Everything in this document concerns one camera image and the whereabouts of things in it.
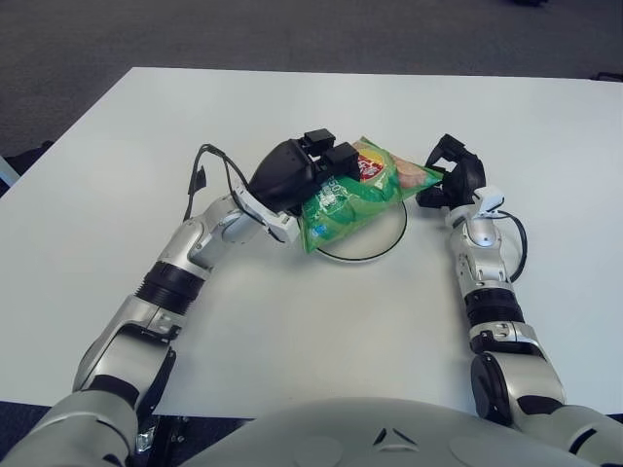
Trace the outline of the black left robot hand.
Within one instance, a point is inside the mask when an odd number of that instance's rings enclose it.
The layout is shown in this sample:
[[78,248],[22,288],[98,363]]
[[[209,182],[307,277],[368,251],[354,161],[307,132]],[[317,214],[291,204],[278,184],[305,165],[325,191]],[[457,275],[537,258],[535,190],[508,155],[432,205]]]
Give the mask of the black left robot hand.
[[360,179],[359,153],[348,143],[337,145],[327,129],[308,131],[274,147],[248,183],[249,192],[274,213],[302,213],[303,204],[332,177]]

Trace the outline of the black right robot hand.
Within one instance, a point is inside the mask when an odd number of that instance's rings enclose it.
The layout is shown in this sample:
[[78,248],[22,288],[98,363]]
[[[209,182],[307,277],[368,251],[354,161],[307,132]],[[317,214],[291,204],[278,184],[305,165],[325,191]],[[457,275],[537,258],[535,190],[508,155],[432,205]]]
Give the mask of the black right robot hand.
[[480,159],[450,134],[440,138],[424,167],[440,173],[442,178],[416,194],[420,207],[455,209],[473,204],[474,191],[486,186],[485,169]]

